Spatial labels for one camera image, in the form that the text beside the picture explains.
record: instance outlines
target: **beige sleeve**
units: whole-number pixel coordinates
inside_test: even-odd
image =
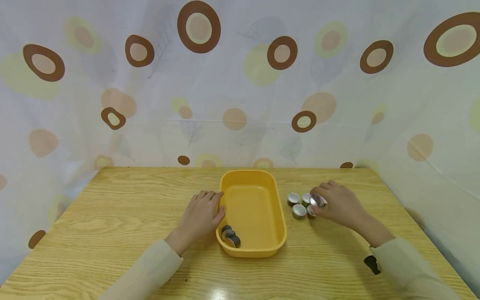
[[[99,300],[144,300],[166,283],[183,259],[164,240],[151,244],[135,264]]]
[[[402,299],[460,299],[406,240],[395,238],[378,248],[370,249],[382,274],[387,277]]]

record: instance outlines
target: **right hand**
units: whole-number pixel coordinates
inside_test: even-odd
[[[330,180],[310,191],[325,198],[328,204],[322,208],[312,206],[317,216],[332,220],[357,233],[374,248],[393,240],[395,236],[379,220],[371,216],[358,197],[348,188]]]
[[[360,203],[358,197],[343,185],[330,180],[310,191],[325,198],[328,204],[322,208],[312,205],[317,216],[334,221],[337,224],[357,230],[360,224],[370,215]]]

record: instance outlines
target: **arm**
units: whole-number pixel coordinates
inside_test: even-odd
[[[144,300],[165,284],[182,263],[182,254],[199,238],[212,232],[225,217],[216,212],[222,192],[201,191],[188,204],[179,226],[151,244],[135,264],[99,300]]]
[[[348,188],[331,180],[310,193],[328,202],[323,208],[313,208],[318,216],[356,231],[370,244],[382,273],[403,299],[460,299],[414,247],[396,238],[385,225],[368,214]]]

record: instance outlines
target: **left hand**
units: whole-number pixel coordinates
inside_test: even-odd
[[[165,241],[181,256],[197,240],[214,231],[225,217],[225,207],[216,208],[223,192],[201,191],[193,195],[178,227]]]

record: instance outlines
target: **white curtain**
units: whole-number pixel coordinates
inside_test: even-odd
[[[0,282],[105,166],[342,166],[480,294],[477,1],[0,4]]]

